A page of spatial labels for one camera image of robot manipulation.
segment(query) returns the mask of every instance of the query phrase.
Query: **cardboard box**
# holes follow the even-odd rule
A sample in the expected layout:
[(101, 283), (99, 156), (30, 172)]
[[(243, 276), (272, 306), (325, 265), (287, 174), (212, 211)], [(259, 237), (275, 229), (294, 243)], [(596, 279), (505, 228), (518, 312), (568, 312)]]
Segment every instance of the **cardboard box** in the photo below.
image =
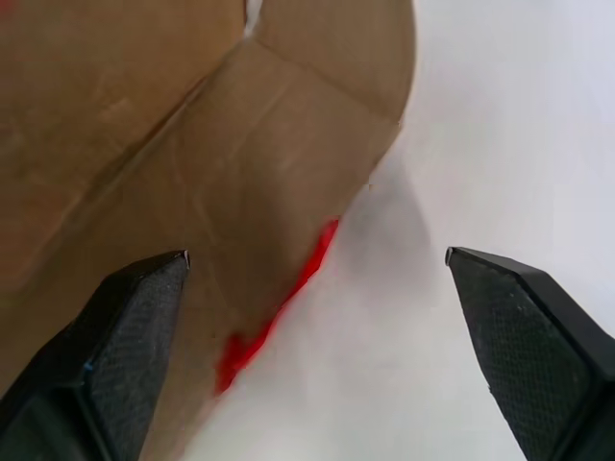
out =
[(0, 392), (105, 274), (188, 249), (142, 459), (175, 459), (229, 334), (271, 318), (399, 131), (409, 0), (22, 0), (0, 22)]

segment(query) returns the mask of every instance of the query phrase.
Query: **white background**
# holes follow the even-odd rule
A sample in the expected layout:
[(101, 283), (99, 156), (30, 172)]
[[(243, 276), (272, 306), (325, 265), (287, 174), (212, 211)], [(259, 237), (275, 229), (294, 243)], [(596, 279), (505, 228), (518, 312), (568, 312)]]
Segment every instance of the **white background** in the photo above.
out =
[(523, 460), (450, 245), (547, 270), (615, 334), (615, 2), (415, 7), (402, 135), (185, 460)]

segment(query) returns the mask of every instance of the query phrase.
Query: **white surface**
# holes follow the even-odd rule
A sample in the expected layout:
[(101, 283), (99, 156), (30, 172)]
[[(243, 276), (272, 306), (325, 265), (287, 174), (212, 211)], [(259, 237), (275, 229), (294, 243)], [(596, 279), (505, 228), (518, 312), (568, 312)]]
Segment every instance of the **white surface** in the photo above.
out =
[(449, 245), (551, 272), (615, 332), (615, 4), (419, 0), (405, 130), (186, 460), (521, 461)]

